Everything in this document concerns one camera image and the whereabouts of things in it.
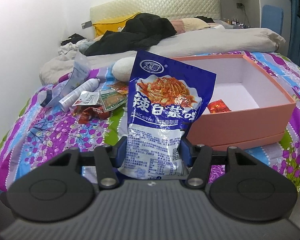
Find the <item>red foil tea packet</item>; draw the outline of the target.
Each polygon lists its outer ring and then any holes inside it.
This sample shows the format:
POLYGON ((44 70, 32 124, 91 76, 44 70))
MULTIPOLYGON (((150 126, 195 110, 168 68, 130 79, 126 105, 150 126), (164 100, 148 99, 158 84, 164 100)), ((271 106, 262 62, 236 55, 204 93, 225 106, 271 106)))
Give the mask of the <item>red foil tea packet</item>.
POLYGON ((210 113, 224 113, 231 111, 222 99, 209 103, 207 108, 210 113))

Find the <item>blue spicy cabbage snack bag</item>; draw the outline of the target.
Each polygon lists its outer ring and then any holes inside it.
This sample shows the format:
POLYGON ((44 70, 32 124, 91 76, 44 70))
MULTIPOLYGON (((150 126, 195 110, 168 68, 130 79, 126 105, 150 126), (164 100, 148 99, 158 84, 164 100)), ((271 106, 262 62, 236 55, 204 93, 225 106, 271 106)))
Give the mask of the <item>blue spicy cabbage snack bag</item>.
POLYGON ((134 179, 181 179, 190 172, 181 138, 210 102, 216 74, 139 51, 128 88, 127 147, 119 172, 134 179))

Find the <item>white red label snack packet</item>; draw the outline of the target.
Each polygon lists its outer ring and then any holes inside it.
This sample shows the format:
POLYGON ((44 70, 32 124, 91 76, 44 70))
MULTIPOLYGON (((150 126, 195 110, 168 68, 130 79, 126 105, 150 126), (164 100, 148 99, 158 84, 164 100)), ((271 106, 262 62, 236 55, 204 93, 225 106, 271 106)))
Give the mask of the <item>white red label snack packet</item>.
POLYGON ((79 98, 73 103, 72 107, 76 106, 93 106, 97 105, 99 101, 99 92, 83 91, 79 98))

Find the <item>red crumpled snack wrapper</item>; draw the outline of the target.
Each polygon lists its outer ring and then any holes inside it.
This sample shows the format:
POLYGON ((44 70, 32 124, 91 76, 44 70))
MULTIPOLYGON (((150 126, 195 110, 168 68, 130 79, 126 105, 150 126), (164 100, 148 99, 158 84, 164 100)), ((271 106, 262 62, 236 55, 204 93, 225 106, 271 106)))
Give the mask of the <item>red crumpled snack wrapper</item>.
POLYGON ((79 124, 88 124, 91 119, 104 120, 110 117, 110 112, 105 112, 102 106, 76 106, 74 115, 79 115, 79 124))

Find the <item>green label snack packet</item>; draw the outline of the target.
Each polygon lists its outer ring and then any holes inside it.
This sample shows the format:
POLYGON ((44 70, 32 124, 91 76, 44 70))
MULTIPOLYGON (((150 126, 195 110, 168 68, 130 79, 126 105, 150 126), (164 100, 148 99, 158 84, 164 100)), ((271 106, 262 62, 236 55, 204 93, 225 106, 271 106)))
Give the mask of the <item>green label snack packet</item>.
POLYGON ((120 94, 114 89, 101 90, 99 91, 99 95, 105 112, 117 109, 121 105, 125 104, 128 99, 126 94, 120 94))

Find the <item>floral purple bedsheet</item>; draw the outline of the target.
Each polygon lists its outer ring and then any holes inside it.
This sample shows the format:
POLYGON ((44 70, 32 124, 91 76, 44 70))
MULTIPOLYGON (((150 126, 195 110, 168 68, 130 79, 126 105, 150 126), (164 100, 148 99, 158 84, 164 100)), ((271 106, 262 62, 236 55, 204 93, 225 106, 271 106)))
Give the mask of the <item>floral purple bedsheet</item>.
MULTIPOLYGON (((279 53, 245 52, 245 56, 277 80, 296 101, 282 140, 250 148, 248 153, 284 175, 300 190, 300 67, 279 53)), ((0 192, 70 147, 93 150, 103 144, 114 145, 125 134, 125 106, 104 120, 94 118, 87 124, 80 124, 77 116, 59 107, 42 107, 47 92, 62 89, 68 78, 66 74, 55 84, 38 90, 0 143, 0 192)))

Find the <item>pink cardboard box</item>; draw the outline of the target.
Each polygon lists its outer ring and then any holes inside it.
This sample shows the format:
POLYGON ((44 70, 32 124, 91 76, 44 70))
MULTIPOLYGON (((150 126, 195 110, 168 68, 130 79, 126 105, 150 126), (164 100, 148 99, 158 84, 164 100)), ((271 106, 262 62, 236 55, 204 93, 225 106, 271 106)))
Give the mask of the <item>pink cardboard box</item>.
POLYGON ((187 134, 194 145, 215 150, 241 149, 279 142, 295 108, 279 82, 249 57, 209 55, 179 57, 180 62, 217 75, 212 101, 223 100, 229 112, 205 110, 187 134))

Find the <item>white spray can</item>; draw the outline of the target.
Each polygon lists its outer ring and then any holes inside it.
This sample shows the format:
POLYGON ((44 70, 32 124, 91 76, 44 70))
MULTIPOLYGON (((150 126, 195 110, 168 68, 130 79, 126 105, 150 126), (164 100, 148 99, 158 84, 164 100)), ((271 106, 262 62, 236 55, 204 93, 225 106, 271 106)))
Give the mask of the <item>white spray can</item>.
POLYGON ((70 107, 79 99, 82 92, 94 92, 99 87, 99 84, 99 79, 89 79, 85 81, 83 84, 59 100, 58 103, 61 110, 63 112, 67 112, 70 107))

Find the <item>brown dried meat packet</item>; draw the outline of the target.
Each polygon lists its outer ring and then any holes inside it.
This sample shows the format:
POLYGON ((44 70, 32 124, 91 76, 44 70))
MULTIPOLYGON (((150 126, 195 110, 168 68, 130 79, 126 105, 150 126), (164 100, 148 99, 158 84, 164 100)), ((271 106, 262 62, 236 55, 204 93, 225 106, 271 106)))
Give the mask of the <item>brown dried meat packet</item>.
POLYGON ((118 81, 112 85, 109 85, 110 88, 114 89, 115 91, 117 91, 119 94, 122 95, 127 95, 128 94, 128 84, 118 81))

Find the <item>white blue plush toy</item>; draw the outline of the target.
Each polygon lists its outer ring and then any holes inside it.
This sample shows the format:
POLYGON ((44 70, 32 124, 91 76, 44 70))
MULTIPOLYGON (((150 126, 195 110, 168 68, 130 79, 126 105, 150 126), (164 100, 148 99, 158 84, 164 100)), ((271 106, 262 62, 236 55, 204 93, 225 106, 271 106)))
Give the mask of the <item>white blue plush toy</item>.
POLYGON ((114 63, 112 75, 121 82, 128 82, 132 73, 135 57, 125 57, 114 63))

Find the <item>clear blue plastic pouch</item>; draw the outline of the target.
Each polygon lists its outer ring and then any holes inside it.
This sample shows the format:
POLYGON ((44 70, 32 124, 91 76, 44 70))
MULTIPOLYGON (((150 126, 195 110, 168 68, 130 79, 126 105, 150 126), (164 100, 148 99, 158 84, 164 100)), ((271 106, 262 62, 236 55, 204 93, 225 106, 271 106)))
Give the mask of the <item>clear blue plastic pouch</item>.
POLYGON ((46 98, 41 104, 42 107, 53 107, 57 104, 62 105, 63 100, 69 101, 67 96, 87 80, 90 74, 90 65, 86 56, 77 51, 72 66, 72 72, 68 75, 67 83, 55 95, 52 90, 48 90, 46 98))

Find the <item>grey duvet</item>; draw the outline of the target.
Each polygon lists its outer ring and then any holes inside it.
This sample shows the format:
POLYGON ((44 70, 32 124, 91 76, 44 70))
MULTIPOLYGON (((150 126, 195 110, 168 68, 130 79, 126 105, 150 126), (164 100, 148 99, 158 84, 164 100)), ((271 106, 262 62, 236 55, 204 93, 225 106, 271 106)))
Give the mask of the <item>grey duvet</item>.
MULTIPOLYGON (((178 34, 161 40, 149 51, 164 57, 185 57, 230 51, 273 52, 285 45, 285 39, 267 28, 204 29, 178 34)), ((72 72, 77 51, 54 57, 39 70, 42 85, 57 83, 72 72)))

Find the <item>black clothing pile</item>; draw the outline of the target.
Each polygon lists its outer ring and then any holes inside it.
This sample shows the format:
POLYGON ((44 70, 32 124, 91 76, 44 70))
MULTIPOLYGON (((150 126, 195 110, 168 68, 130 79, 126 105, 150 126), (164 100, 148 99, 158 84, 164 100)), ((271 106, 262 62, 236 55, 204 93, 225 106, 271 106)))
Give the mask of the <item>black clothing pile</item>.
POLYGON ((85 56, 148 50, 161 40, 177 33, 171 22, 158 15, 137 14, 121 31, 106 31, 100 40, 90 45, 85 56))

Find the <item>beige pink pillow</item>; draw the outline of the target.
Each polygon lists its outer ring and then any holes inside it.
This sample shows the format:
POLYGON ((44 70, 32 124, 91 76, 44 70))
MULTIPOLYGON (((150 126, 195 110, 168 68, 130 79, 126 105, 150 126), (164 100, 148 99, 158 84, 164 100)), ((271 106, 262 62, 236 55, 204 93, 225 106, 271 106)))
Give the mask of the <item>beige pink pillow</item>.
POLYGON ((199 18, 182 18, 178 20, 171 20, 170 23, 174 27, 177 34, 182 34, 189 31, 209 29, 214 24, 214 22, 207 23, 199 18))

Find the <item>yellow pillow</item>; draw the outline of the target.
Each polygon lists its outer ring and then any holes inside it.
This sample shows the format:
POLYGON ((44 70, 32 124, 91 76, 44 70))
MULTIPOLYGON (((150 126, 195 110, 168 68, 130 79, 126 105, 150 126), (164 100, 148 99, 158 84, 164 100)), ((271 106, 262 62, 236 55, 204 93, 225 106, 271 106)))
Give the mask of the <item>yellow pillow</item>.
POLYGON ((140 14, 140 12, 127 15, 127 16, 120 16, 105 20, 100 20, 96 23, 93 23, 93 27, 95 29, 95 37, 102 36, 106 33, 106 31, 113 31, 118 32, 121 31, 128 20, 133 19, 136 15, 140 14))

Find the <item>blue curtain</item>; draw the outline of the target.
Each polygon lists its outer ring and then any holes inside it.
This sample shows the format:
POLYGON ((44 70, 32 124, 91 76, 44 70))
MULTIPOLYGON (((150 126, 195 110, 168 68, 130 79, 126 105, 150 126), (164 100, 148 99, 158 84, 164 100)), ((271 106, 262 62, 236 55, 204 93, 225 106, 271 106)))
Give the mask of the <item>blue curtain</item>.
POLYGON ((300 67, 300 17, 299 0, 291 0, 291 28, 288 57, 300 67))

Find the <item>cream quilted headboard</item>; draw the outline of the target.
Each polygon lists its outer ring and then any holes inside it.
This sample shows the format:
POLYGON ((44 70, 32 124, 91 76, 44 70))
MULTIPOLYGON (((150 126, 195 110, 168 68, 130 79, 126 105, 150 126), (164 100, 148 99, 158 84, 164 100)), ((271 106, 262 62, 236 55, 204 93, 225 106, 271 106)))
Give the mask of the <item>cream quilted headboard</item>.
POLYGON ((146 12, 176 20, 196 16, 221 19, 220 0, 113 0, 90 8, 93 23, 146 12))

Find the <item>blue chair back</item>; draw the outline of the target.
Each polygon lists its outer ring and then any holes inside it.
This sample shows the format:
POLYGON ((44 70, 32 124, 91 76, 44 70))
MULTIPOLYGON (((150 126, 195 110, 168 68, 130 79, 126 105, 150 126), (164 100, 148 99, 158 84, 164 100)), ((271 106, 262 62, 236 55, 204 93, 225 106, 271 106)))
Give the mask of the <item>blue chair back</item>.
POLYGON ((282 34, 283 9, 272 5, 262 7, 261 28, 270 29, 277 34, 282 34))

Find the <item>clothes heap by wall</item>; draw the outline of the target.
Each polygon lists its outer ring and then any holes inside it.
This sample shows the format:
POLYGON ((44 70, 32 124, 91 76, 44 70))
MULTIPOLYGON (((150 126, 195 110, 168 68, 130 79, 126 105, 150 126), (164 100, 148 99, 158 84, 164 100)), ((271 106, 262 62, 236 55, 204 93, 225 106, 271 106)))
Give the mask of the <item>clothes heap by wall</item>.
POLYGON ((59 55, 65 55, 71 50, 80 51, 82 54, 91 45, 91 41, 79 34, 73 34, 66 40, 61 42, 61 46, 58 48, 59 55))

